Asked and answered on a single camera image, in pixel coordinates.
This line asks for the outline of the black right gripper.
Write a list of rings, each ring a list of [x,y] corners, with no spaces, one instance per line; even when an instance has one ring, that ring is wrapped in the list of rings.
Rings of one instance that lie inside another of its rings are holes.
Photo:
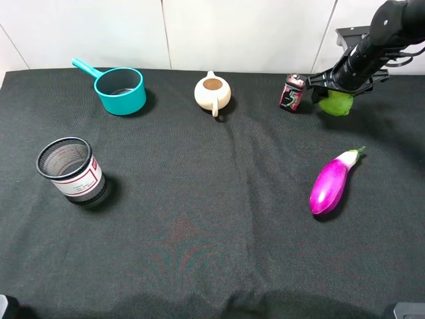
[[[370,76],[355,75],[345,70],[342,66],[339,70],[330,68],[325,72],[309,76],[306,88],[312,89],[311,102],[318,104],[329,97],[329,90],[354,94],[359,96],[373,91],[373,86],[385,82],[390,78],[386,69],[378,70]]]

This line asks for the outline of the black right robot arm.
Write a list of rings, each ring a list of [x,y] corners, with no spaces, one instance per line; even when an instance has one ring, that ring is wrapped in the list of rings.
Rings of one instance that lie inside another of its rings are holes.
[[[345,52],[332,68],[306,80],[317,101],[327,98],[329,91],[351,96],[370,92],[374,84],[389,79],[385,66],[402,67],[422,54],[424,49],[404,49],[424,42],[424,2],[386,1],[369,26],[340,28],[336,33]]]

